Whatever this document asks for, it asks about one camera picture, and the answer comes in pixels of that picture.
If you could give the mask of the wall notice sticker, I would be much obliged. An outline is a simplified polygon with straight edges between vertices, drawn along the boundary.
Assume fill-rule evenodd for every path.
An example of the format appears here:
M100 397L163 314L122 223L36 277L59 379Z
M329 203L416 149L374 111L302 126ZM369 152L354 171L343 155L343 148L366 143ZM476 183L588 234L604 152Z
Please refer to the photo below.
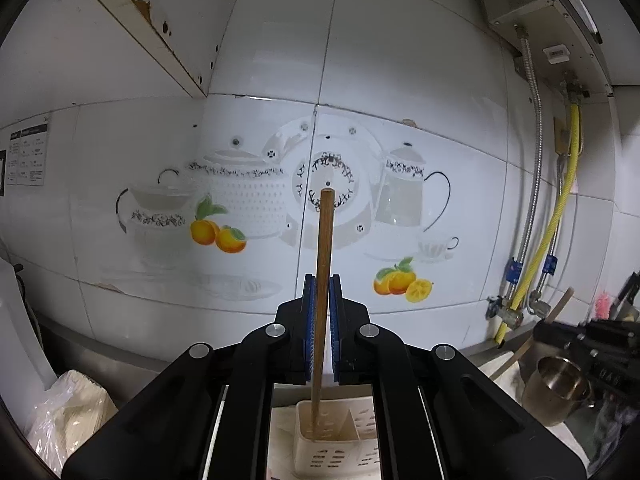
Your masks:
M50 116L40 115L9 128L6 184L43 186L46 177Z

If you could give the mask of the pink bottle brush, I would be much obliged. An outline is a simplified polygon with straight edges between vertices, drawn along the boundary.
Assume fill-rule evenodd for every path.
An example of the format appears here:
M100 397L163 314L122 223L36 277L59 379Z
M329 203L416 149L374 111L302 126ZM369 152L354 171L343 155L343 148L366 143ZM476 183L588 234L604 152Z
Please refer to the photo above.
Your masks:
M607 320L610 316L614 296L608 292L600 292L594 302L594 317L597 320Z

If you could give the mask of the bagged beige box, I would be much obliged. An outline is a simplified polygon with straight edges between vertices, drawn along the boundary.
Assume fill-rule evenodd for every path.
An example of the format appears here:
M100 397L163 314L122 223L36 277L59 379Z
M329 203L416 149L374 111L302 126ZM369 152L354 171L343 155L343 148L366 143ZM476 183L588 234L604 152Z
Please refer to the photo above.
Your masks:
M61 477L66 460L116 413L103 387L78 370L69 370L36 405L27 441L40 460Z

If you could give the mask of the steel cup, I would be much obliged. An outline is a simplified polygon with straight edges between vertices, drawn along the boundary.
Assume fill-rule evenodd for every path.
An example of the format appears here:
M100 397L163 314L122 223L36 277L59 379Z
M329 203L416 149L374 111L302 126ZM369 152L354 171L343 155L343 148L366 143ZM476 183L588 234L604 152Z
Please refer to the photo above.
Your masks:
M593 408L594 404L590 381L562 356L541 358L522 396L523 408L546 427L558 426L574 411Z

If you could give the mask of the beige plastic utensil holder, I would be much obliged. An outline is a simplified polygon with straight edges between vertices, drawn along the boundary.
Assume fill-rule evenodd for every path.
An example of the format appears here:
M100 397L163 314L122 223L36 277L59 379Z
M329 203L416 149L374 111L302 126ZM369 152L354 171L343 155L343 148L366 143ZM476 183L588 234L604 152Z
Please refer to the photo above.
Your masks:
M294 474L300 478L360 479L380 475L373 399L320 402L312 426L311 401L295 407Z

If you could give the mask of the white water heater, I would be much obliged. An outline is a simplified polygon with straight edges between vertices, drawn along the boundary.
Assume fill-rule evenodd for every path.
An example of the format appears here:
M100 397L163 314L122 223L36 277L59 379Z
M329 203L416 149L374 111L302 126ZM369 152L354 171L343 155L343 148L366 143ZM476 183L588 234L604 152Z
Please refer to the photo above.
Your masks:
M547 84L573 86L586 99L612 96L602 38L582 0L482 0L489 26L514 48L529 41L537 74Z

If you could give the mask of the white cutting board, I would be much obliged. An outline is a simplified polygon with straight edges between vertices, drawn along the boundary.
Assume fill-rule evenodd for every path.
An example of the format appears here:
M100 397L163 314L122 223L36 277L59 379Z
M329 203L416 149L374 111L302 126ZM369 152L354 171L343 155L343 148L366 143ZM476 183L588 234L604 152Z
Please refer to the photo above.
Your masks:
M29 321L13 266L1 260L1 399L23 432L29 430L35 408L55 381L55 372Z

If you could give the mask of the wooden chopstick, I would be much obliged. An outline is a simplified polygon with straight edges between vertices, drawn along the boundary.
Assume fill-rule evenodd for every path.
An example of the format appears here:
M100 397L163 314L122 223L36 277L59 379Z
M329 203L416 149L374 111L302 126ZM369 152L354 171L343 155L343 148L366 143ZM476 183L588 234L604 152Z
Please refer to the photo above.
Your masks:
M564 310L565 306L572 299L574 295L574 288L569 287L559 302L552 308L547 317L540 322L540 324L550 324L554 322L560 313ZM520 348L516 350L509 359L506 360L499 368L497 368L490 376L489 379L495 382L504 372L506 372L513 364L518 362L523 356L526 355L528 350L533 347L535 342L534 336L530 335L529 338L523 342Z
M334 220L334 189L322 188L320 193L316 307L314 308L314 367L311 376L311 437L320 434L318 421L323 376L324 345L326 344L326 319L328 318L329 284L331 276L332 238Z

